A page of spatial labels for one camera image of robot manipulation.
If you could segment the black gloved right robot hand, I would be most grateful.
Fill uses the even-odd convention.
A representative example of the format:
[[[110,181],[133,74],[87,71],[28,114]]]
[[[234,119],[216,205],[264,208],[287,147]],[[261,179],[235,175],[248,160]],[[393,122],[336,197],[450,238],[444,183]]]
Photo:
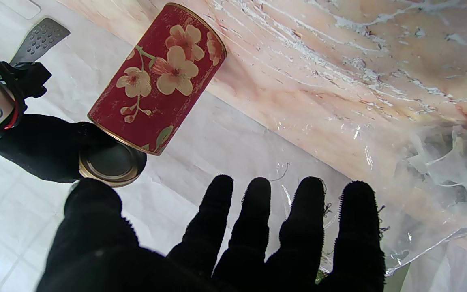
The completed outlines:
[[[115,139],[93,123],[24,114],[19,124],[0,138],[0,156],[41,180],[74,183],[82,178],[80,152],[113,144]]]

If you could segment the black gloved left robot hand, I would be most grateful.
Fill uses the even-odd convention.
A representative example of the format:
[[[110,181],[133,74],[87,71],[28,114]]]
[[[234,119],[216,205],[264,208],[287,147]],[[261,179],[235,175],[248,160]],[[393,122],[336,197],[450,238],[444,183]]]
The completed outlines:
[[[375,193],[352,181],[343,189],[334,265],[315,283],[324,242],[326,191],[316,177],[297,187],[280,228],[280,247],[266,257],[271,186],[253,179],[227,250],[218,257],[233,179],[221,174],[207,188],[182,241],[163,256],[141,247],[122,215],[122,200],[89,178],[67,196],[64,218],[48,253],[38,292],[382,292],[384,253]]]

